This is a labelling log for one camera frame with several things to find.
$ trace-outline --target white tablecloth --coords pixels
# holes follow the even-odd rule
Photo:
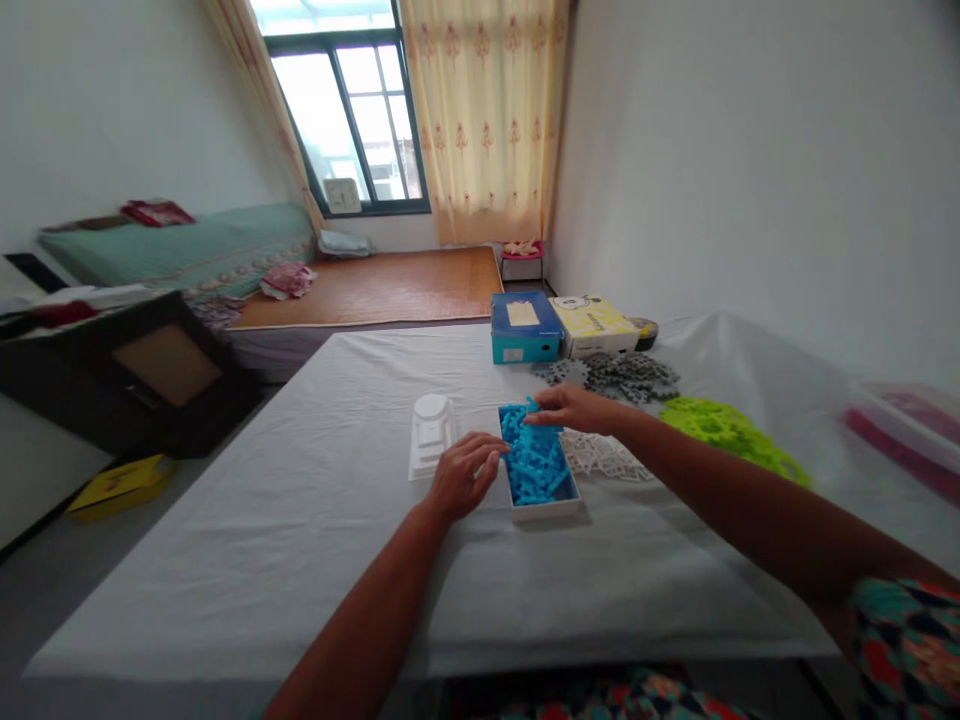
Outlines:
[[[736,405],[817,492],[960,571],[960,514],[846,430],[836,368],[728,315],[663,328],[684,394]],[[28,673],[279,680],[423,487],[411,409],[460,433],[543,383],[491,362],[483,325],[333,337],[33,659]],[[663,486],[581,482],[586,511],[515,526],[498,480],[441,552],[408,677],[618,659],[832,652],[785,588]],[[369,642],[376,643],[376,638]]]

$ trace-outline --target pink stool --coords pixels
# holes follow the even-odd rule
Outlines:
[[[536,252],[531,255],[514,255],[508,253],[506,250],[500,251],[500,281],[503,282],[503,262],[504,260],[510,260],[511,262],[518,262],[520,260],[539,260],[540,261],[540,287],[543,288],[543,291],[547,291],[546,280],[543,277],[543,242],[537,240],[533,243],[533,247],[536,249]]]

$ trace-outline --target forearm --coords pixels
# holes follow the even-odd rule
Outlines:
[[[624,410],[614,435],[724,540],[808,603],[842,603],[871,575],[949,575],[897,541],[753,463]]]
[[[448,529],[423,505],[410,511],[280,688],[266,720],[377,716]]]

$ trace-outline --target curtain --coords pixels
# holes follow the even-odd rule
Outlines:
[[[207,14],[213,20],[220,39],[230,52],[244,85],[256,102],[271,134],[277,139],[284,163],[300,191],[303,205],[310,215],[314,232],[320,236],[323,215],[316,198],[310,192],[307,169],[297,147],[296,135],[283,102],[280,85],[273,72],[273,64],[257,27],[250,0],[203,0]]]
[[[547,240],[567,0],[402,0],[441,245]]]

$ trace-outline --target patterned clothing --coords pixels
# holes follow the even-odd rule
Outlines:
[[[853,648],[863,696],[861,718],[960,717],[960,596],[913,580],[867,579],[849,602]],[[606,677],[543,676],[518,693],[498,697],[491,678],[454,681],[444,699],[449,720],[734,720],[759,716],[739,710],[679,680],[644,668]],[[516,702],[523,697],[525,701]],[[491,702],[500,703],[496,709]]]

